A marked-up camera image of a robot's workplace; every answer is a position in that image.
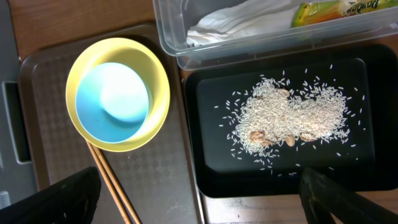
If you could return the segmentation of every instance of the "wooden chopsticks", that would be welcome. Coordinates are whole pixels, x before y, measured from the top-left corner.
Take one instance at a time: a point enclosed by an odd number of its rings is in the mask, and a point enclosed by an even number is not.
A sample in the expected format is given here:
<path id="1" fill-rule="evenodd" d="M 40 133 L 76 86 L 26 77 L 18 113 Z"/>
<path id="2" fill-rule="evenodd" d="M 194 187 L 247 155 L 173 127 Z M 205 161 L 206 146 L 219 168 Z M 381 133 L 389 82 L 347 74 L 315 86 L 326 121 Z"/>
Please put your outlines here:
<path id="1" fill-rule="evenodd" d="M 94 157 L 95 163 L 97 164 L 98 169 L 105 180 L 105 184 L 108 187 L 109 191 L 111 192 L 112 198 L 115 201 L 116 206 L 118 207 L 123 217 L 124 222 L 131 224 L 130 216 L 127 214 L 127 211 L 124 208 L 124 206 L 126 206 L 134 222 L 136 224 L 141 224 L 141 221 L 139 220 L 136 211 L 132 207 L 130 200 L 127 198 L 126 194 L 124 193 L 118 180 L 115 178 L 101 150 L 98 149 L 96 146 L 92 145 L 90 142 L 88 141 L 86 142 L 88 148 L 90 149 L 91 154 Z"/>

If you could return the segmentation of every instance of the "clear plastic container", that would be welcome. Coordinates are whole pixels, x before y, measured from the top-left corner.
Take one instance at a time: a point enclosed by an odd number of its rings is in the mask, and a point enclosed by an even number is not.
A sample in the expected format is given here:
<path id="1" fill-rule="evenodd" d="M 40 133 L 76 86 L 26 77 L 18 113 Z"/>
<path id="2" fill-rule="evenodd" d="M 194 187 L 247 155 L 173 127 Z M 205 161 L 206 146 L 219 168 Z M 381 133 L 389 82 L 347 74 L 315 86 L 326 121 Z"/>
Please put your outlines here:
<path id="1" fill-rule="evenodd" d="M 184 70 L 196 70 L 397 34 L 398 7 L 198 47 L 187 31 L 211 12 L 245 0 L 153 0 L 160 43 Z M 298 2 L 315 2 L 315 0 Z"/>

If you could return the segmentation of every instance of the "yellow packaging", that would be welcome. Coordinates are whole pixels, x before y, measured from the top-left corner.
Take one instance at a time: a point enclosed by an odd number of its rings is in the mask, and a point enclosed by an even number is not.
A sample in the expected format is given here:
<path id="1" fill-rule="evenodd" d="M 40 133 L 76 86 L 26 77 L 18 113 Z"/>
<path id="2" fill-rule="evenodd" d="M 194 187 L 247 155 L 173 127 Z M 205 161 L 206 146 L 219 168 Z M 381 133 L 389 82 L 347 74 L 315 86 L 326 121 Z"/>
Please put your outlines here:
<path id="1" fill-rule="evenodd" d="M 394 6 L 398 6 L 398 0 L 357 0 L 354 3 L 344 0 L 304 2 L 294 16 L 292 27 L 355 16 Z"/>

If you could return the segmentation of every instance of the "pile of rice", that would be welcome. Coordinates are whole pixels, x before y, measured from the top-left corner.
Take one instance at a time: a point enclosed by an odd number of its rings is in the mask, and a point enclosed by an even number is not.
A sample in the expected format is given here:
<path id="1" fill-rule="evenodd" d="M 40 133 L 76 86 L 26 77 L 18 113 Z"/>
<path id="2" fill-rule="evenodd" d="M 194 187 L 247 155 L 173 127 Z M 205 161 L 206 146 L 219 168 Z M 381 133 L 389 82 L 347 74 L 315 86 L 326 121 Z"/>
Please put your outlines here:
<path id="1" fill-rule="evenodd" d="M 305 82 L 306 91 L 290 90 L 287 98 L 286 91 L 277 86 L 288 84 L 288 80 L 276 82 L 263 78 L 254 88 L 252 97 L 241 107 L 241 113 L 235 113 L 238 125 L 232 135 L 240 139 L 246 152 L 264 155 L 262 152 L 268 148 L 251 139 L 253 131 L 263 131 L 264 139 L 279 145 L 287 136 L 294 135 L 297 140 L 302 133 L 311 133 L 316 139 L 326 142 L 340 139 L 344 143 L 348 140 L 344 139 L 349 133 L 349 129 L 345 130 L 347 118 L 343 117 L 348 109 L 341 91 L 326 83 L 310 86 Z"/>

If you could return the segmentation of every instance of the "wooden table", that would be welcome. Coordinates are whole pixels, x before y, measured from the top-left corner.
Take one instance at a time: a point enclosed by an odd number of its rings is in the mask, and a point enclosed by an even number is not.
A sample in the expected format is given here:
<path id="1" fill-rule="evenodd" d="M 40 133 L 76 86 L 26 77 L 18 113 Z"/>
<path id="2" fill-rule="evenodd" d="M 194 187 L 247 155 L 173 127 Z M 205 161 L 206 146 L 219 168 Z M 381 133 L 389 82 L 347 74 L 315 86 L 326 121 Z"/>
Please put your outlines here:
<path id="1" fill-rule="evenodd" d="M 19 55 L 155 19 L 151 0 L 9 0 Z M 398 35 L 370 42 L 398 53 Z M 398 213 L 398 190 L 361 195 Z M 203 197 L 208 223 L 306 223 L 298 195 L 211 199 Z"/>

